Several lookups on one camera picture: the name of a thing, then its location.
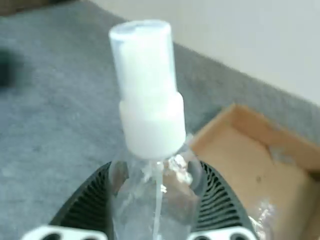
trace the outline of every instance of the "black plastic object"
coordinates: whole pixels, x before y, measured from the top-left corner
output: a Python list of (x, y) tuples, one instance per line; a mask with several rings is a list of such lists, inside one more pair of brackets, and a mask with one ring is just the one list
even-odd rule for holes
[[(242, 226), (254, 233), (248, 215), (221, 175), (206, 163), (201, 163), (207, 186), (194, 221), (193, 232)], [(108, 199), (107, 179), (110, 163), (93, 173), (67, 200), (51, 225), (96, 230), (113, 240), (112, 213)]]

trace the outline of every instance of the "clear plastic bottle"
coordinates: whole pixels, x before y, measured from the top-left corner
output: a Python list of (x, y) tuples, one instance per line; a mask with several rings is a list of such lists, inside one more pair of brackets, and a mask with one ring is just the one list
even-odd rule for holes
[(203, 170), (185, 144), (184, 101), (176, 86), (171, 27), (159, 20), (109, 33), (127, 149), (112, 162), (118, 240), (185, 240), (203, 193)]

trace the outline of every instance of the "white pump cap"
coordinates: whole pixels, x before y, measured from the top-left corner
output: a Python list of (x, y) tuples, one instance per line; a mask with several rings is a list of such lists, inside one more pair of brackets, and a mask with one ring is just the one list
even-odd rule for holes
[(142, 159), (170, 157), (186, 140), (170, 25), (160, 20), (132, 21), (113, 27), (109, 37), (128, 149)]

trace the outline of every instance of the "dark object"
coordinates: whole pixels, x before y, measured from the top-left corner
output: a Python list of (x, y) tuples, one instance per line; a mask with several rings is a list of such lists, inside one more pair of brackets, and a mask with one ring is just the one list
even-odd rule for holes
[(0, 0), (0, 16), (67, 1), (69, 0)]
[[(242, 226), (254, 233), (248, 215), (221, 175), (206, 163), (207, 186), (193, 232)], [(67, 200), (51, 225), (101, 231), (114, 239), (107, 179), (110, 163), (93, 173)]]
[(0, 88), (11, 87), (14, 84), (16, 68), (15, 55), (8, 50), (0, 49)]

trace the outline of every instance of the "plastic wrap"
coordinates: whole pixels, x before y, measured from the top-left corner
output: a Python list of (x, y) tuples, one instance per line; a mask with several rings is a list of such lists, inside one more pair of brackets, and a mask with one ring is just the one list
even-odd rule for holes
[(159, 161), (112, 163), (113, 227), (118, 240), (185, 240), (203, 193), (203, 171), (185, 146)]
[(276, 207), (265, 199), (259, 203), (249, 217), (259, 240), (274, 240), (272, 223), (275, 214)]

